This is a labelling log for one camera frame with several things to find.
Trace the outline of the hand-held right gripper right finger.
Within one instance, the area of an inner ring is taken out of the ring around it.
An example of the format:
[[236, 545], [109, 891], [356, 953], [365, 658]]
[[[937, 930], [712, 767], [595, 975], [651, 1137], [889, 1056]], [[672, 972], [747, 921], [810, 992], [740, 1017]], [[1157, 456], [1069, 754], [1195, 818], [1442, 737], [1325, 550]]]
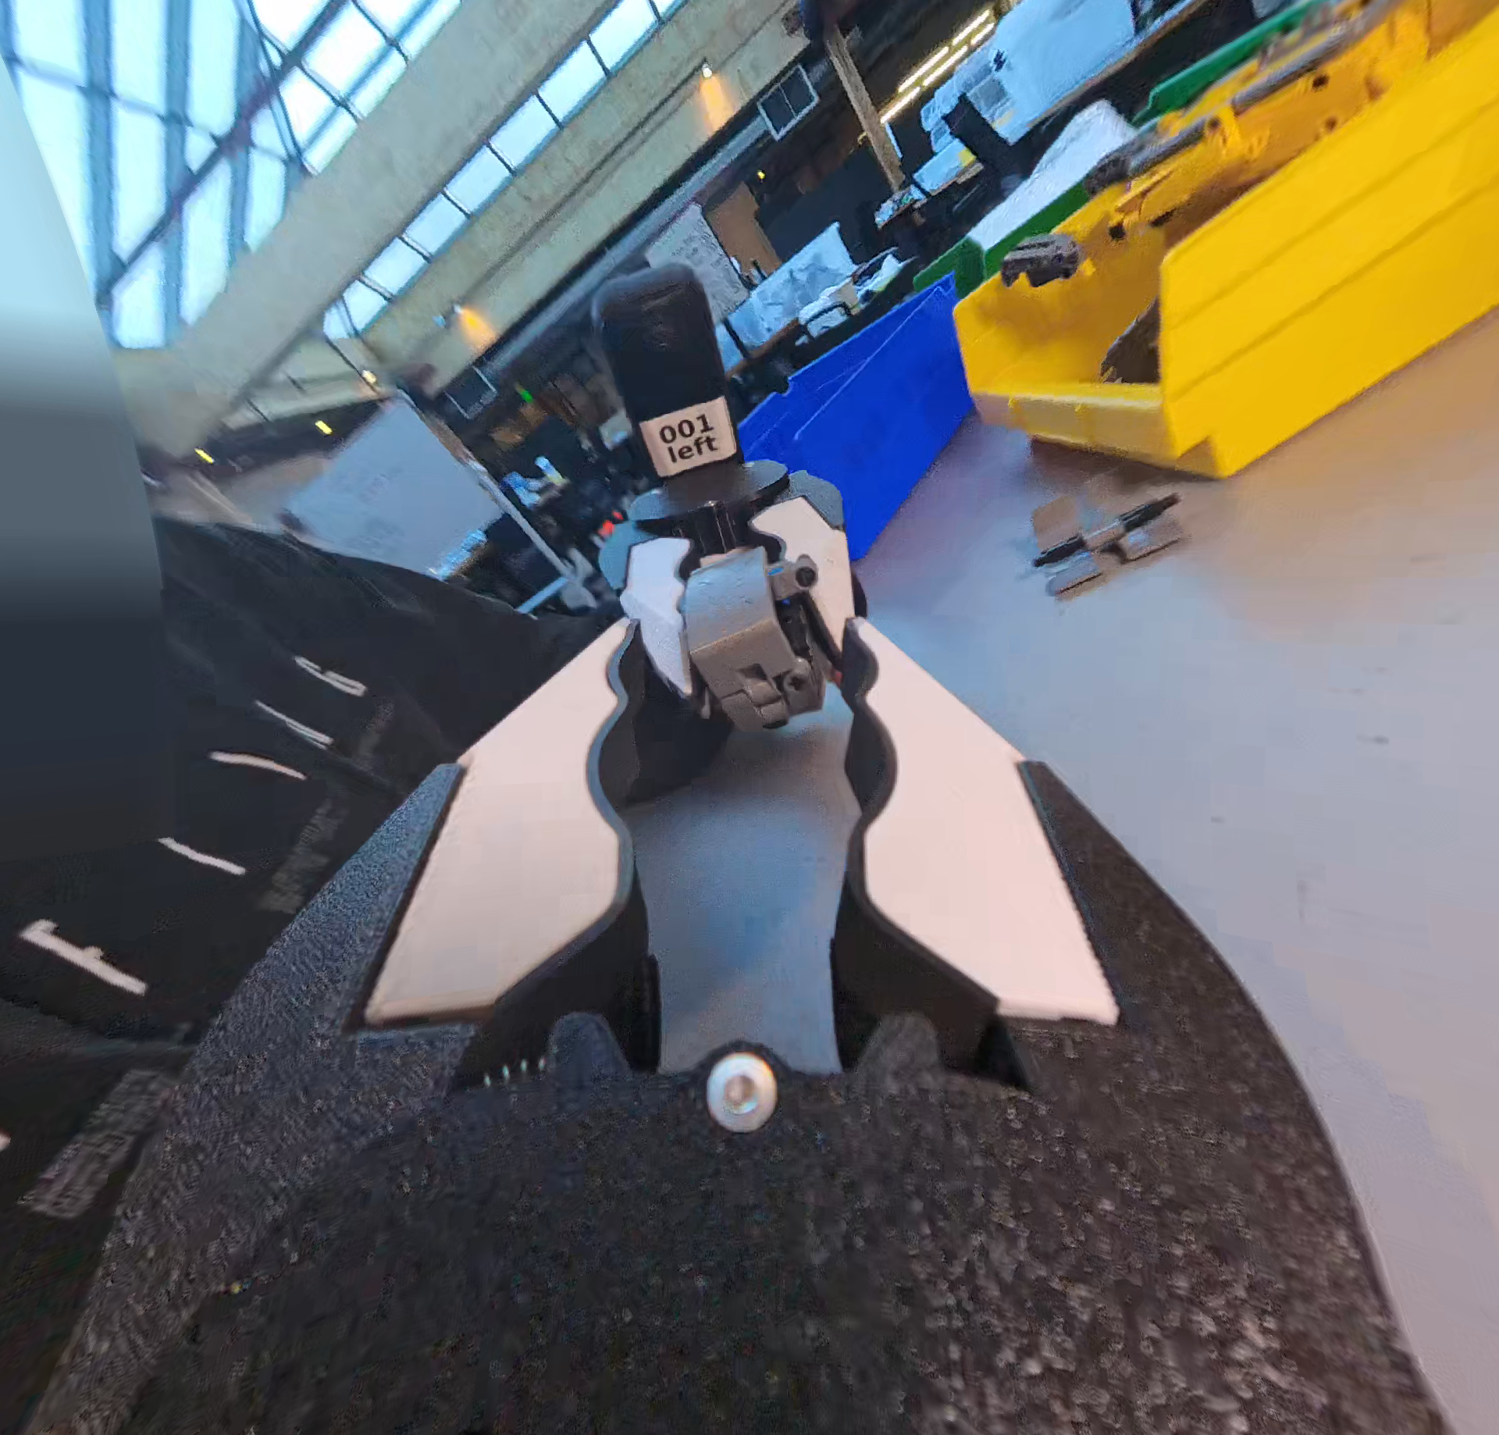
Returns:
[[1025, 754], [874, 621], [843, 649], [845, 777], [860, 804], [841, 992], [934, 1026], [1121, 1019], [1044, 826]]

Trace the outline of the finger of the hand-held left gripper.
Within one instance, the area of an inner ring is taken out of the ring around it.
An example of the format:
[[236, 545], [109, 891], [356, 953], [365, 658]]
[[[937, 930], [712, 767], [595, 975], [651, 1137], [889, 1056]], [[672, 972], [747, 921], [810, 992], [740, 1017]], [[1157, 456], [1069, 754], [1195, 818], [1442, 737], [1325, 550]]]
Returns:
[[687, 538], [648, 538], [631, 545], [621, 604], [635, 621], [654, 673], [685, 700], [698, 700], [701, 687], [687, 642], [685, 564], [693, 560]]
[[832, 676], [843, 671], [843, 640], [857, 617], [855, 567], [843, 527], [829, 521], [810, 498], [790, 498], [762, 507], [752, 531], [779, 549], [779, 561], [797, 584], [797, 602], [817, 650]]

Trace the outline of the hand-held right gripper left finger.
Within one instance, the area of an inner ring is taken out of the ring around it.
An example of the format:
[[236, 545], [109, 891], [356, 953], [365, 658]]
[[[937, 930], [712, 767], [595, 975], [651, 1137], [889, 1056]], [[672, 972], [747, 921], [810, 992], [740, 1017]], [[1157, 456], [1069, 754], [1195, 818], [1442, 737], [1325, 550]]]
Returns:
[[621, 711], [617, 621], [459, 757], [459, 781], [365, 1003], [375, 1030], [490, 1012], [621, 899], [597, 744]]

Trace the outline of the grey toy joint assembly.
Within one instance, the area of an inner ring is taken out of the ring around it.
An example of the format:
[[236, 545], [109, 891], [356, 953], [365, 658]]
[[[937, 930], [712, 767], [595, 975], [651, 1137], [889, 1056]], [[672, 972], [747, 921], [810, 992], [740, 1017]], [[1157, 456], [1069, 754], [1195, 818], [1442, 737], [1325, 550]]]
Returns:
[[832, 658], [814, 604], [817, 580], [810, 557], [772, 561], [760, 545], [712, 557], [689, 575], [689, 661], [733, 729], [782, 729], [825, 707]]

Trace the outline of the grey desk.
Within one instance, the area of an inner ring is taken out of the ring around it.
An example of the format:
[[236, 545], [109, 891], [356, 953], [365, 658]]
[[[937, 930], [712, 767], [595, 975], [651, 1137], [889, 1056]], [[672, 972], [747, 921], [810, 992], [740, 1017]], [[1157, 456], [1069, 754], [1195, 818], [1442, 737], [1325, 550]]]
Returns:
[[[1034, 507], [1169, 492], [1183, 542], [1047, 592]], [[860, 573], [1236, 967], [1453, 1431], [1496, 1431], [1496, 317], [1229, 480], [968, 414]]]

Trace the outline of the blue plastic bin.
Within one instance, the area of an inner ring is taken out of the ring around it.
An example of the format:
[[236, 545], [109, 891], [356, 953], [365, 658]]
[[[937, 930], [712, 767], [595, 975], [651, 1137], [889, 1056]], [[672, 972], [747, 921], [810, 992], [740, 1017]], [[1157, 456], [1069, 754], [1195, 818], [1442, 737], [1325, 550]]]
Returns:
[[945, 275], [793, 376], [740, 421], [752, 460], [810, 469], [843, 498], [851, 560], [905, 504], [972, 408]]

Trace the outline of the whiteboard sign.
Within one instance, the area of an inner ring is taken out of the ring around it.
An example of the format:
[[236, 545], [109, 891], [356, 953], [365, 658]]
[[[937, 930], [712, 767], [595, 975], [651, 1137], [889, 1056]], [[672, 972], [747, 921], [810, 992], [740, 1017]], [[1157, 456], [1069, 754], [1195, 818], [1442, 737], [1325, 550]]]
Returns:
[[402, 396], [382, 402], [288, 500], [281, 519], [325, 550], [442, 584], [470, 584], [487, 567], [521, 612], [597, 607], [589, 567], [562, 557], [525, 507]]

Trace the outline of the green plastic bin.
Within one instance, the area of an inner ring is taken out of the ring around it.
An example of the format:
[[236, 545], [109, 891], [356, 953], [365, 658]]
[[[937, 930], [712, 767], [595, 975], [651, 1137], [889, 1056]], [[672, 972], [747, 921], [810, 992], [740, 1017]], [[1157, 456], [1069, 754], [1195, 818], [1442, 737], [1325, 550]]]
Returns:
[[[1287, 6], [1280, 14], [1265, 19], [1246, 34], [1218, 46], [1211, 54], [1196, 57], [1190, 67], [1157, 81], [1144, 108], [1134, 113], [1133, 127], [1144, 133], [1157, 125], [1164, 113], [1183, 110], [1196, 96], [1202, 96], [1218, 77], [1229, 75], [1242, 61], [1260, 57], [1268, 46], [1290, 33], [1299, 29], [1302, 21], [1319, 10], [1326, 0], [1299, 0]], [[982, 231], [972, 230], [968, 237], [956, 241], [945, 253], [932, 258], [916, 279], [913, 290], [925, 291], [932, 283], [955, 279], [955, 294], [961, 299], [975, 291], [987, 279], [993, 279], [1002, 258], [1025, 241], [1053, 231], [1068, 217], [1074, 217], [1092, 195], [1084, 184], [1087, 173], [1102, 163], [1102, 154], [1090, 158], [1064, 188], [1052, 191], [1034, 211], [1015, 217], [1010, 204], [1001, 204], [1006, 231], [994, 244], [982, 244]]]

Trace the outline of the white bubble wrap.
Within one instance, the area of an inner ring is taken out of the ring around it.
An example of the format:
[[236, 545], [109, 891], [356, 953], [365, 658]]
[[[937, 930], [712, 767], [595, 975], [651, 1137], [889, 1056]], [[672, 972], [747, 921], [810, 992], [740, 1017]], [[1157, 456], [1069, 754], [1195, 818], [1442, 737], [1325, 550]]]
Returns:
[[1098, 99], [1076, 113], [1044, 150], [1018, 188], [990, 211], [971, 231], [987, 258], [1002, 258], [1026, 237], [1049, 236], [1090, 200], [1090, 173], [1114, 150], [1133, 142], [1137, 125]]

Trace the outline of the white storage box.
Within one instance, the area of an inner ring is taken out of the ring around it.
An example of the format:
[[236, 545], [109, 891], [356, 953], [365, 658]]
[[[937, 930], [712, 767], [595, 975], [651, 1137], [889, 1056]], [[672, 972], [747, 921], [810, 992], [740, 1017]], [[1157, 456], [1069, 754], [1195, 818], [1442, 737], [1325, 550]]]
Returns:
[[1021, 0], [922, 108], [932, 149], [955, 142], [949, 113], [968, 96], [1015, 142], [1044, 113], [1121, 60], [1137, 37], [1133, 0]]

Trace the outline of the yellow plastic bin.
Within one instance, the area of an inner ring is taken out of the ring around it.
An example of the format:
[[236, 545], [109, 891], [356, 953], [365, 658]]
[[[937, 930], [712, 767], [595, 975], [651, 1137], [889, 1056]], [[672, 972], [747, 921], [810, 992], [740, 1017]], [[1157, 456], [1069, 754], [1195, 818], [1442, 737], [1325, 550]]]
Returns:
[[1160, 381], [994, 392], [994, 275], [959, 299], [979, 414], [1044, 444], [1229, 479], [1488, 317], [1496, 0], [1473, 6], [1492, 15], [1169, 252]]

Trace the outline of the yellow toy tracked robot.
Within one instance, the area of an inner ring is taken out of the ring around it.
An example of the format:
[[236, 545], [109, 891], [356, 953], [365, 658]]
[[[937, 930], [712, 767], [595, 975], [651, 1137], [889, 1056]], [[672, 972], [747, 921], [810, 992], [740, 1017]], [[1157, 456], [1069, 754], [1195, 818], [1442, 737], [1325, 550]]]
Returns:
[[1006, 256], [983, 385], [1160, 381], [1169, 252], [1488, 15], [1473, 0], [1325, 3], [1153, 118], [1087, 176], [1074, 217]]

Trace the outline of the small grey bracket assembly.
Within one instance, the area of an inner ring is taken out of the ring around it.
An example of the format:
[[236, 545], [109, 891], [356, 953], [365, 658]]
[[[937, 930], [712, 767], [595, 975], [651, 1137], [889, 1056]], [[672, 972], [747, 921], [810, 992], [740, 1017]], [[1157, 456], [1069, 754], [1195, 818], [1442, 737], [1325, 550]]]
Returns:
[[1052, 598], [1098, 584], [1105, 579], [1105, 560], [1134, 564], [1183, 542], [1179, 504], [1175, 492], [1121, 510], [1076, 494], [1052, 500], [1033, 514], [1033, 567], [1047, 575]]

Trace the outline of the thin wooden post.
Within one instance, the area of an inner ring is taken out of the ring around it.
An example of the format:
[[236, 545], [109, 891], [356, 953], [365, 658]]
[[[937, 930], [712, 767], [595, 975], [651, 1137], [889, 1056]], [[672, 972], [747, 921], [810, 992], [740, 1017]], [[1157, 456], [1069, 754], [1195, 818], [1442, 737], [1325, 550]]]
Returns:
[[851, 46], [849, 37], [843, 34], [843, 29], [832, 21], [825, 19], [821, 25], [821, 37], [825, 37], [825, 50], [836, 67], [836, 75], [841, 81], [843, 95], [851, 103], [851, 110], [863, 127], [866, 140], [874, 149], [874, 157], [880, 167], [880, 173], [886, 176], [889, 184], [889, 195], [897, 195], [901, 188], [905, 188], [907, 176], [902, 167], [902, 157], [889, 136], [889, 127], [880, 122], [880, 110], [874, 103], [867, 83], [851, 57]]

